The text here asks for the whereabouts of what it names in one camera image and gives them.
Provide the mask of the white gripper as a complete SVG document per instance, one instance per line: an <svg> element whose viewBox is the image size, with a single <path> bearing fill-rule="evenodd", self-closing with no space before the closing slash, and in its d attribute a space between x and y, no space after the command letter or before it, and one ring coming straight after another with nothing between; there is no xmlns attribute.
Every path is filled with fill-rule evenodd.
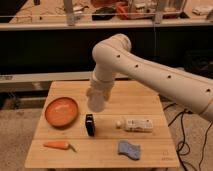
<svg viewBox="0 0 213 171"><path fill-rule="evenodd" d="M110 98L113 86L114 81L101 81L95 75L92 75L86 96L92 97L95 93L101 93L103 98L108 100Z"/></svg>

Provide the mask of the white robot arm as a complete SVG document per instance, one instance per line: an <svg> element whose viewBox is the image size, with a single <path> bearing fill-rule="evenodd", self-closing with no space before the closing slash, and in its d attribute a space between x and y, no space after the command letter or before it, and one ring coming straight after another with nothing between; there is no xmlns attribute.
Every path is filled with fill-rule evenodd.
<svg viewBox="0 0 213 171"><path fill-rule="evenodd" d="M100 91L108 100L117 73L133 78L203 119L213 121L213 80L139 58L131 53L131 41L116 34L92 50L96 62L90 92Z"/></svg>

